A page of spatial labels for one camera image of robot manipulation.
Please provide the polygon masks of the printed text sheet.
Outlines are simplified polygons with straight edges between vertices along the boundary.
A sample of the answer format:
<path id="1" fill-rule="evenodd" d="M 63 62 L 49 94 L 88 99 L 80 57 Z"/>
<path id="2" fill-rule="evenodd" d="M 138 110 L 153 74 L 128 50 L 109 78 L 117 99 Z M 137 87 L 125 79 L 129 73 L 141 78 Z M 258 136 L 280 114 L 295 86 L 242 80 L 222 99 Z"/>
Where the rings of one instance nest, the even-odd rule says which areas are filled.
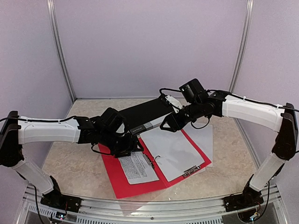
<path id="1" fill-rule="evenodd" d="M 159 180 L 151 161 L 143 152 L 135 152 L 131 156 L 121 157 L 118 160 L 131 185 Z"/>

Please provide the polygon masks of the white sheet top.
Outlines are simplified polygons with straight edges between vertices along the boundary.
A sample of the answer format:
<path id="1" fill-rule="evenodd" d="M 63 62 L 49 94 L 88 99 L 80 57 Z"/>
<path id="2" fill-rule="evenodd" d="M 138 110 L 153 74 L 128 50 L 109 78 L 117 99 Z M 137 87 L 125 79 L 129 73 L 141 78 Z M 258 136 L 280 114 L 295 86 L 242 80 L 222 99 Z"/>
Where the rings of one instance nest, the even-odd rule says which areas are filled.
<path id="1" fill-rule="evenodd" d="M 168 182 L 205 162 L 181 131 L 172 133 L 155 128 L 140 137 Z"/>

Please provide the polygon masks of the red folder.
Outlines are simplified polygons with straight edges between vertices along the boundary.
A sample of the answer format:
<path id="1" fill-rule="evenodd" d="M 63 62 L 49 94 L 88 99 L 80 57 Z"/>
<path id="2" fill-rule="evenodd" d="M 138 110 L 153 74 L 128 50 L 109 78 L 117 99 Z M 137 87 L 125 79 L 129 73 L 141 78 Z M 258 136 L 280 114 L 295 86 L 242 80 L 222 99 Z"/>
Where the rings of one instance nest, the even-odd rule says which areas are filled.
<path id="1" fill-rule="evenodd" d="M 213 165 L 212 126 L 190 126 L 176 133 L 152 129 L 139 141 L 144 151 L 115 158 L 99 145 L 117 199 L 169 188 Z"/>

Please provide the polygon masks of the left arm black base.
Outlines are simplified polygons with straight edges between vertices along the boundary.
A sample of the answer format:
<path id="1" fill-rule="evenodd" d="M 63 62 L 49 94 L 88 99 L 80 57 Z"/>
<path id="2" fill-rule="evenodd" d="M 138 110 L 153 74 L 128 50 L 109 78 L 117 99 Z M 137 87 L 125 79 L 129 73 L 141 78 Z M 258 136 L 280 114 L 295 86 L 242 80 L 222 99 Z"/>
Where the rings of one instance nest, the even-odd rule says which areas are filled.
<path id="1" fill-rule="evenodd" d="M 50 175 L 53 183 L 53 190 L 43 194 L 41 204 L 52 208 L 78 213 L 82 199 L 80 197 L 62 194 L 57 181 Z"/>

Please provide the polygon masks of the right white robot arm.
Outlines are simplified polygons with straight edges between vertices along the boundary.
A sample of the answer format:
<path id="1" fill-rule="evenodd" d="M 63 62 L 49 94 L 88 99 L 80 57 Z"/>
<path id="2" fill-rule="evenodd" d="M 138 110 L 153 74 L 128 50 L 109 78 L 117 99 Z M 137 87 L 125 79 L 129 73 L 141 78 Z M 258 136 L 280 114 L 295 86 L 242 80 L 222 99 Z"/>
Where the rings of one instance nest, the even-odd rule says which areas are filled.
<path id="1" fill-rule="evenodd" d="M 239 196 L 239 203 L 249 207 L 257 200 L 257 193 L 275 177 L 284 164 L 297 154 L 298 125 L 297 110 L 292 104 L 271 104 L 235 95 L 224 90 L 206 90 L 198 79 L 180 86 L 176 90 L 182 94 L 187 105 L 159 90 L 166 104 L 173 108 L 163 120 L 160 128 L 177 132 L 199 118 L 232 118 L 258 127 L 258 134 L 266 132 L 269 155 L 265 156 L 258 170 L 250 178 L 245 192 Z"/>

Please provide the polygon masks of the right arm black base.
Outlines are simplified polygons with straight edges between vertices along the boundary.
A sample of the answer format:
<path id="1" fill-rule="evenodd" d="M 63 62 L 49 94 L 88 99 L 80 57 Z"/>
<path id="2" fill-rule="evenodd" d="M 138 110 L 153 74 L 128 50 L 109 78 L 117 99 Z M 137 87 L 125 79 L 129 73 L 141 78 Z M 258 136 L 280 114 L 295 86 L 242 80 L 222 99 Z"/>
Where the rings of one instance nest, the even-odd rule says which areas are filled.
<path id="1" fill-rule="evenodd" d="M 242 193 L 223 198 L 226 212 L 249 208 L 264 202 L 261 191 L 255 191 L 249 186 L 252 177 L 246 183 Z"/>

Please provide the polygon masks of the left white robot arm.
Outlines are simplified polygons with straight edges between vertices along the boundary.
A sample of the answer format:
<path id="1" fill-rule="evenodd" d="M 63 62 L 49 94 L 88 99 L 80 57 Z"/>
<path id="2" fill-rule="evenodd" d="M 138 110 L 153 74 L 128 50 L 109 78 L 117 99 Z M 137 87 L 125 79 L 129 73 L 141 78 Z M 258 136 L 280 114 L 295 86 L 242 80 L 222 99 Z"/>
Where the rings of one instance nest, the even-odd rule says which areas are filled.
<path id="1" fill-rule="evenodd" d="M 138 137 L 129 132 L 126 119 L 112 108 L 108 108 L 102 116 L 64 119 L 35 119 L 11 111 L 0 121 L 3 124 L 0 130 L 0 164 L 15 170 L 57 208 L 65 204 L 65 196 L 61 194 L 56 180 L 22 152 L 24 145 L 68 142 L 95 147 L 101 144 L 108 148 L 106 154 L 115 158 L 143 150 Z"/>

